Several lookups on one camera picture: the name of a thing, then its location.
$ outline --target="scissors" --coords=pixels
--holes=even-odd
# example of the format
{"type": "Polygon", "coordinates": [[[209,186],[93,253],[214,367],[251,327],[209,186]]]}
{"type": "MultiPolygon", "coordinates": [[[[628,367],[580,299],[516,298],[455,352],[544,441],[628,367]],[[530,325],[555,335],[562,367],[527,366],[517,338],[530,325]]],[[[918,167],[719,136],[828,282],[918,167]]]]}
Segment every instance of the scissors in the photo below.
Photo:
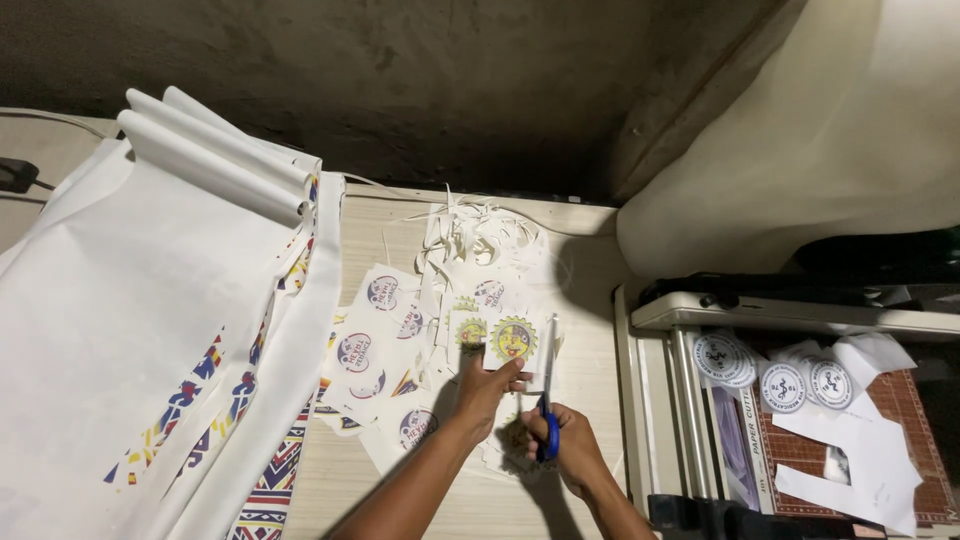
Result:
{"type": "Polygon", "coordinates": [[[550,317],[549,328],[547,329],[546,355],[544,358],[545,369],[543,370],[543,394],[537,401],[537,408],[540,410],[540,416],[546,420],[547,437],[545,441],[540,441],[537,446],[537,463],[543,463],[557,457],[560,452],[560,424],[557,423],[557,417],[550,410],[550,380],[553,374],[553,360],[557,357],[557,314],[550,317]]]}

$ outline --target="hand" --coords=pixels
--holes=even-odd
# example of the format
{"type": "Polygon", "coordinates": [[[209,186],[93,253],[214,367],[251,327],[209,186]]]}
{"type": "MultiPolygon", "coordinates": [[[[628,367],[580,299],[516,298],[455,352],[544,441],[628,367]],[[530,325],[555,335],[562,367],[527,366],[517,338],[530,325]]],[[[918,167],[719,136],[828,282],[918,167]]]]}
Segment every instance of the hand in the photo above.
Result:
{"type": "Polygon", "coordinates": [[[452,421],[467,430],[473,446],[490,435],[496,406],[503,395],[522,391],[523,381],[533,378],[532,373],[520,373],[524,363],[523,358],[514,358],[491,373],[483,368],[483,355],[477,353],[460,373],[460,389],[452,421]]]}
{"type": "MultiPolygon", "coordinates": [[[[590,487],[599,481],[612,480],[610,469],[600,454],[597,439],[590,428],[587,417],[576,410],[560,404],[551,404],[551,411],[560,425],[560,452],[557,463],[560,465],[561,478],[567,489],[583,499],[590,487]]],[[[520,419],[530,431],[527,437],[527,458],[537,459],[539,440],[546,440],[547,423],[540,416],[540,410],[524,411],[520,419]]]]}

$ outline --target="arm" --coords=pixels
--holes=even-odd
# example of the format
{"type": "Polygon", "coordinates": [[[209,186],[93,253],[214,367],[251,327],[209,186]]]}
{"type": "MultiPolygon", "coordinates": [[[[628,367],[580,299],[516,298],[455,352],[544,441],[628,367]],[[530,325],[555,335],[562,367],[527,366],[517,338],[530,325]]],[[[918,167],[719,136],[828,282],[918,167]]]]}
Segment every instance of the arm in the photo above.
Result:
{"type": "Polygon", "coordinates": [[[493,415],[504,392],[523,388],[521,359],[493,373],[475,356],[464,369],[457,404],[449,422],[415,449],[415,453],[364,501],[331,536],[335,540],[417,539],[437,513],[464,461],[493,428],[493,415]]]}
{"type": "MultiPolygon", "coordinates": [[[[616,485],[616,480],[600,455],[600,447],[597,446],[587,417],[559,404],[552,404],[551,409],[561,427],[560,453],[557,454],[561,477],[570,492],[587,503],[603,537],[606,540],[656,540],[650,524],[616,485]]],[[[546,438],[546,421],[537,409],[524,412],[521,418],[540,440],[546,438]]],[[[527,447],[527,457],[530,459],[536,458],[539,445],[533,434],[527,447]]]]}

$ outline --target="black cable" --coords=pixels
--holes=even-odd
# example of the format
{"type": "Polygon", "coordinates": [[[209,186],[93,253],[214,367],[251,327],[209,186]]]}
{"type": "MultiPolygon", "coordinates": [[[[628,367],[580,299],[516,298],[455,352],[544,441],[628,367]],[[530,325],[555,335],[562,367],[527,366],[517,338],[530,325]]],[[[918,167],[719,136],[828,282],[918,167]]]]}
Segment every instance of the black cable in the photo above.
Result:
{"type": "Polygon", "coordinates": [[[42,199],[30,199],[30,198],[28,198],[28,197],[14,197],[14,196],[12,196],[12,195],[4,195],[3,193],[0,193],[0,200],[3,200],[3,201],[22,201],[22,202],[24,202],[24,203],[34,203],[34,204],[37,204],[37,205],[45,205],[45,204],[47,204],[47,202],[44,201],[44,200],[42,200],[42,199]]]}
{"type": "Polygon", "coordinates": [[[36,180],[36,179],[34,179],[34,184],[39,185],[40,187],[42,187],[42,188],[44,188],[44,189],[49,189],[49,190],[51,190],[51,191],[53,191],[54,189],[57,189],[57,187],[56,187],[55,185],[49,185],[49,184],[47,184],[46,182],[41,182],[41,181],[36,180]]]}

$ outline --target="brown cutting mat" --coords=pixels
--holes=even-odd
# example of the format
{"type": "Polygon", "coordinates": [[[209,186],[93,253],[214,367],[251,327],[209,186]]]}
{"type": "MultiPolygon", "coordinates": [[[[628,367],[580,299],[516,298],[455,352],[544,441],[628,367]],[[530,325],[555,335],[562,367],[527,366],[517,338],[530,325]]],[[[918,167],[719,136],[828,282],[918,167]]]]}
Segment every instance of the brown cutting mat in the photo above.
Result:
{"type": "MultiPolygon", "coordinates": [[[[910,377],[910,372],[901,370],[884,373],[874,379],[867,393],[884,418],[903,426],[910,460],[924,478],[924,483],[920,484],[914,493],[917,525],[960,522],[947,472],[940,460],[940,453],[937,452],[933,433],[930,432],[930,425],[926,421],[924,407],[920,403],[917,386],[910,377]]],[[[759,403],[756,385],[754,396],[759,403]]],[[[817,477],[824,473],[827,445],[774,426],[773,415],[769,413],[760,414],[760,436],[771,486],[776,477],[776,463],[817,477]]],[[[780,515],[840,517],[840,514],[833,510],[782,495],[776,487],[773,487],[773,496],[774,512],[780,515]]]]}

